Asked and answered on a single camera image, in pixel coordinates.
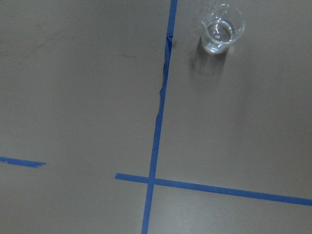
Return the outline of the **clear glass measuring cup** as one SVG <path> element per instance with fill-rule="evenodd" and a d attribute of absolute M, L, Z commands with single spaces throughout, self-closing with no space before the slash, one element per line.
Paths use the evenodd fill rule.
<path fill-rule="evenodd" d="M 241 38 L 245 19 L 234 5 L 223 3 L 210 9 L 201 20 L 203 49 L 212 55 L 222 54 Z"/>

